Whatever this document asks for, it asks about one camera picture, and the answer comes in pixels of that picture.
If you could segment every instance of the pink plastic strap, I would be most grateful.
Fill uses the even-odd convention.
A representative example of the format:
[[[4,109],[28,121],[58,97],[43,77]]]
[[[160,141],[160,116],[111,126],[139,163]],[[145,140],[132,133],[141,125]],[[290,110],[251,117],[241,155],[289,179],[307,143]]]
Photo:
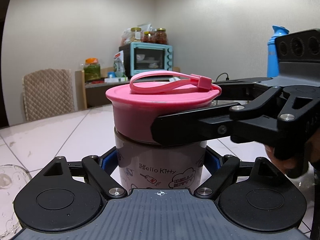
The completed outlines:
[[[162,86],[156,86],[156,87],[150,87],[150,88],[142,88],[142,87],[137,87],[134,85],[134,81],[136,81],[139,78],[143,77],[150,77],[150,76],[163,76],[163,75],[172,75],[176,77],[185,77],[188,79],[181,79],[177,80],[174,82],[170,82],[167,84],[164,84]],[[195,74],[191,75],[186,75],[183,73],[178,73],[174,71],[167,71],[167,70],[156,70],[156,71],[149,71],[149,72],[144,72],[140,73],[137,75],[134,75],[130,79],[130,89],[138,94],[156,94],[156,93],[161,93],[161,92],[166,92],[184,85],[195,85],[196,87],[199,87],[204,90],[219,90],[219,95],[221,94],[221,87],[212,84],[212,79],[208,77],[203,77]]]

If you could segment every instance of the metal screw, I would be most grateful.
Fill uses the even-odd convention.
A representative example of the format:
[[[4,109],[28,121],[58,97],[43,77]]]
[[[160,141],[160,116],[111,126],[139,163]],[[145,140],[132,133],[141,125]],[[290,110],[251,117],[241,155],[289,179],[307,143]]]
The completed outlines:
[[[226,154],[223,156],[223,163],[225,163],[229,158],[233,157],[231,154]]]
[[[233,106],[231,107],[232,110],[241,110],[244,109],[244,106]]]
[[[281,114],[280,118],[284,121],[290,121],[295,119],[295,116],[293,114]]]
[[[111,190],[109,190],[109,193],[113,196],[120,196],[124,193],[124,190],[119,187],[114,187]]]
[[[201,188],[198,188],[197,193],[201,196],[208,196],[212,193],[212,189],[208,187],[201,187]]]
[[[225,134],[227,132],[227,127],[225,125],[221,125],[218,127],[218,134]]]

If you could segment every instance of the oven door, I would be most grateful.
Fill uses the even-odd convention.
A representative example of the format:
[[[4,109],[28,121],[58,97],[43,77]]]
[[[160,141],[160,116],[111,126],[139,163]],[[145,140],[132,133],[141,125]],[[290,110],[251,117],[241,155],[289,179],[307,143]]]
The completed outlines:
[[[167,45],[137,42],[132,49],[131,75],[146,71],[168,70]]]

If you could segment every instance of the quilted chair cushion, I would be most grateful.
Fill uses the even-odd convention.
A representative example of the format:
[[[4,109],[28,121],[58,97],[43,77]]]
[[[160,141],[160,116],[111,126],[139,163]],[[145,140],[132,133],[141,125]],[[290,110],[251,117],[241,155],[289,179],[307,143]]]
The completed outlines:
[[[39,70],[25,75],[22,86],[27,121],[74,111],[70,70]]]

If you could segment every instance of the hello kitty container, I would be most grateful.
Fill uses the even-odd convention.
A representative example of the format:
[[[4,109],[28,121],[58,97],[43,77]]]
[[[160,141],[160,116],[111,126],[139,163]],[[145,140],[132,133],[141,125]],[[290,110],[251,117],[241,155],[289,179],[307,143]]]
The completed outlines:
[[[134,83],[157,75],[187,79]],[[200,184],[207,142],[162,147],[153,140],[150,127],[159,115],[210,106],[220,94],[221,88],[210,78],[173,71],[140,73],[130,84],[107,90],[122,186],[128,192],[132,188],[189,188],[193,192]]]

